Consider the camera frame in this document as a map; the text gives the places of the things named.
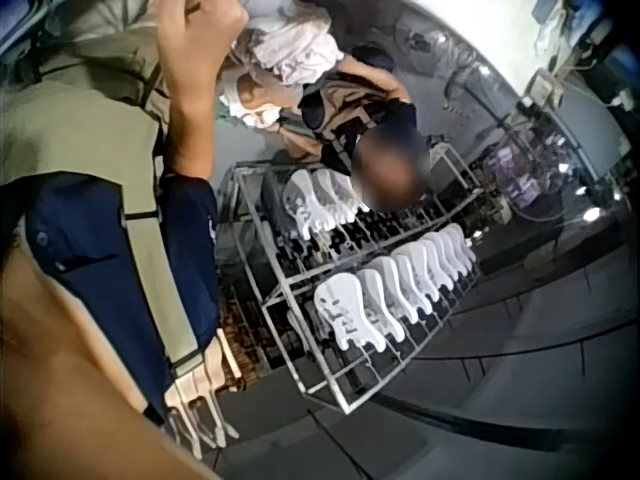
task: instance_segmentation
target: drying rack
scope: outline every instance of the drying rack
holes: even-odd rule
[[[321,165],[317,163],[307,165],[310,170],[318,167],[321,167]],[[462,285],[458,285],[450,294],[448,300],[445,300],[450,308],[440,317],[435,317],[435,326],[430,328],[427,322],[423,320],[415,325],[403,322],[408,334],[407,338],[401,345],[391,345],[390,341],[388,341],[389,348],[382,353],[371,352],[366,348],[356,348],[354,346],[349,348],[347,352],[342,352],[335,345],[335,342],[333,342],[334,348],[326,348],[326,345],[321,348],[321,344],[309,327],[308,320],[302,313],[297,299],[305,292],[313,291],[323,278],[337,273],[337,271],[345,271],[362,266],[385,251],[416,240],[429,231],[444,227],[454,215],[460,213],[482,194],[483,190],[480,188],[479,182],[475,185],[476,188],[473,191],[469,191],[467,188],[468,197],[449,212],[444,209],[437,199],[437,195],[434,195],[435,204],[440,211],[438,218],[429,219],[426,215],[413,216],[403,222],[411,225],[411,227],[401,231],[398,235],[383,242],[375,243],[370,248],[359,249],[348,255],[341,255],[337,260],[329,261],[326,264],[293,276],[287,276],[278,262],[276,252],[267,247],[267,245],[273,245],[273,243],[268,238],[269,234],[263,227],[263,216],[259,213],[257,202],[252,199],[255,194],[252,196],[252,192],[248,187],[248,183],[251,185],[257,184],[256,179],[251,178],[251,182],[248,180],[250,177],[264,176],[269,170],[282,174],[283,172],[293,171],[295,168],[299,168],[299,164],[272,165],[264,162],[238,164],[233,171],[233,177],[228,183],[229,210],[227,220],[232,224],[233,241],[253,294],[264,315],[266,325],[273,335],[286,367],[289,369],[301,394],[333,410],[349,414],[364,404],[400,373],[445,325],[447,319],[455,310],[455,304],[475,284],[479,271],[476,270],[472,275],[469,275],[470,278]],[[457,171],[455,173],[456,178],[459,181],[463,181],[459,173]],[[239,211],[248,213],[240,215]],[[257,233],[257,240],[261,248],[264,249],[269,267],[277,279],[276,287],[267,295],[263,295],[258,286],[256,276],[247,260],[245,249],[240,242],[237,229],[233,225],[243,222],[253,223]],[[270,309],[281,302],[288,304],[297,322],[295,330],[304,337],[304,343],[308,345],[309,354],[306,357],[302,357],[302,359],[292,360],[285,347],[282,332],[278,330],[272,318]]]

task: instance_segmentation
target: apron strap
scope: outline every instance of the apron strap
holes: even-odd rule
[[[160,232],[154,195],[153,162],[137,162],[146,172],[131,175],[122,185],[124,227],[151,316],[176,378],[204,362],[184,311]]]

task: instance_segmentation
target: white wall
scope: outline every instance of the white wall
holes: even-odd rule
[[[533,45],[540,25],[531,12],[536,0],[408,0],[408,4],[446,24],[476,48],[522,96],[540,67],[556,53],[550,48],[537,57]],[[570,52],[561,39],[558,65]]]

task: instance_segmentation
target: cable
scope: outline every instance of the cable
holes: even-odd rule
[[[563,80],[563,82],[565,85],[573,88],[575,91],[581,93],[582,95],[584,95],[585,97],[590,98],[591,100],[593,100],[596,103],[599,103],[600,105],[602,105],[603,107],[617,107],[618,105],[622,104],[622,100],[620,99],[620,95],[616,95],[614,97],[613,100],[611,100],[611,103],[604,103],[602,100],[600,100],[598,97],[596,97],[595,95],[592,95],[591,93],[587,92],[586,90],[583,90],[582,88],[578,87],[577,85],[574,85],[573,83],[569,82],[568,80]]]
[[[577,70],[577,71],[586,71],[586,70],[591,70],[591,69],[592,69],[593,67],[595,67],[597,64],[598,64],[598,61],[597,61],[597,60],[593,60],[593,61],[591,62],[591,65],[589,65],[589,66],[587,66],[587,67],[581,67],[581,66],[578,66],[578,67],[560,67],[560,69],[559,69],[559,70],[568,70],[568,71],[570,71],[570,72],[572,72],[572,71],[574,71],[574,70]]]

